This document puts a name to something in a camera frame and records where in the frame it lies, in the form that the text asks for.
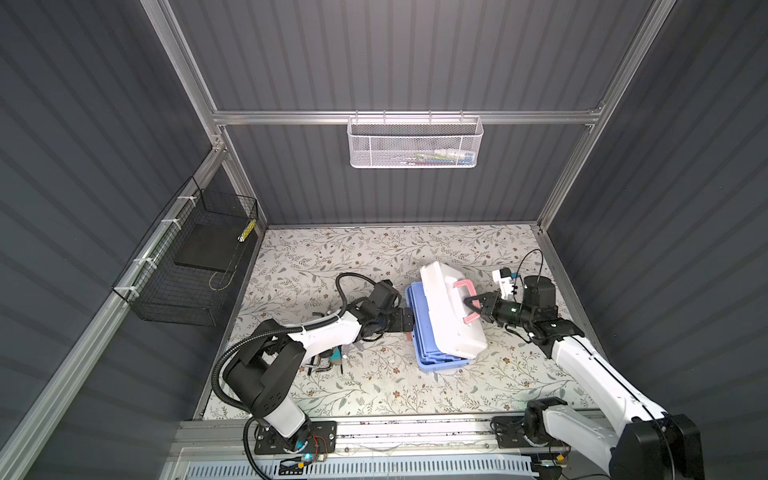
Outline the white blue plastic toolbox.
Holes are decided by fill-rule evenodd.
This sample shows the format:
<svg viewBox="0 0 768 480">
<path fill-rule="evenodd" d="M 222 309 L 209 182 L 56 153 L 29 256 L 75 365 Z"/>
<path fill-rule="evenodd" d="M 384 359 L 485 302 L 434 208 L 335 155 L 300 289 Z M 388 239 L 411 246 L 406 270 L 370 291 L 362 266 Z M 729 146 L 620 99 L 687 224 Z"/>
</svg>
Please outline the white blue plastic toolbox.
<svg viewBox="0 0 768 480">
<path fill-rule="evenodd" d="M 413 344 L 426 373 L 459 369 L 488 347 L 480 315 L 464 300 L 477 293 L 463 273 L 439 261 L 420 268 L 420 280 L 406 288 L 414 314 Z"/>
</svg>

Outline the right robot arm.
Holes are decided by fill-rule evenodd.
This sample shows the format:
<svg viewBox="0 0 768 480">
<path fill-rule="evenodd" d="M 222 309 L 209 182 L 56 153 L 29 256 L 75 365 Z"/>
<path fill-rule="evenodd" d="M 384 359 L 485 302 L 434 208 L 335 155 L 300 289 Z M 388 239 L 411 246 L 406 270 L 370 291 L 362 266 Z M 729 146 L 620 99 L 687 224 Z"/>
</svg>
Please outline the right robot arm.
<svg viewBox="0 0 768 480">
<path fill-rule="evenodd" d="M 573 321 L 562 317 L 556 287 L 541 273 L 523 277 L 503 267 L 493 272 L 497 290 L 479 293 L 458 280 L 468 321 L 483 319 L 538 347 L 592 398 L 608 421 L 602 426 L 565 400 L 531 400 L 521 429 L 527 443 L 574 448 L 611 479 L 702 479 L 699 428 L 652 401 L 601 355 Z"/>
</svg>

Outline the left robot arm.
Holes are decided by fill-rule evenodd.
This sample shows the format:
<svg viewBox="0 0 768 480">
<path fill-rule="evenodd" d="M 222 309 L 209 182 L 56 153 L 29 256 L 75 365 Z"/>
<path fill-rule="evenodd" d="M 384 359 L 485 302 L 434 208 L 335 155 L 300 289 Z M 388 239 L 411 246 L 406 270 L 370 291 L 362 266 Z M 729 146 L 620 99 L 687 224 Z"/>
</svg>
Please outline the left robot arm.
<svg viewBox="0 0 768 480">
<path fill-rule="evenodd" d="M 289 394 L 305 362 L 336 348 L 414 329 L 415 315 L 390 280 L 342 272 L 334 285 L 341 300 L 337 310 L 297 326 L 263 321 L 224 351 L 210 374 L 216 398 L 248 413 L 294 449 L 311 435 L 311 420 Z"/>
</svg>

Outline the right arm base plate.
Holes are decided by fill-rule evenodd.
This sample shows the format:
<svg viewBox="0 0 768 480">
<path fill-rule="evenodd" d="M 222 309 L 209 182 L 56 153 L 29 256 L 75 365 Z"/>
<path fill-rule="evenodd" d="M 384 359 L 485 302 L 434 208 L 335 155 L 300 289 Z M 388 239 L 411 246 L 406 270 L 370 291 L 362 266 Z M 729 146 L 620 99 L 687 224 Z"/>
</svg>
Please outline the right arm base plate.
<svg viewBox="0 0 768 480">
<path fill-rule="evenodd" d="M 571 447 L 566 443 L 554 439 L 546 432 L 529 427 L 523 415 L 494 416 L 491 418 L 489 426 L 498 447 L 502 449 L 530 447 L 562 452 L 571 451 Z"/>
</svg>

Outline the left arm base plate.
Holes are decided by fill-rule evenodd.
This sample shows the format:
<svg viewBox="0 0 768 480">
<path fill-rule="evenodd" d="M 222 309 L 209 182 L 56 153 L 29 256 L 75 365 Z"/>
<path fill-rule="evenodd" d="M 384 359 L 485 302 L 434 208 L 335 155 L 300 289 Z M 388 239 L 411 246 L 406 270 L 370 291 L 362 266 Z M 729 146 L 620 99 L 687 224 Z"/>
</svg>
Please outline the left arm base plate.
<svg viewBox="0 0 768 480">
<path fill-rule="evenodd" d="M 330 454 L 335 451 L 338 423 L 308 420 L 296 433 L 282 436 L 274 427 L 260 426 L 254 434 L 257 455 Z"/>
</svg>

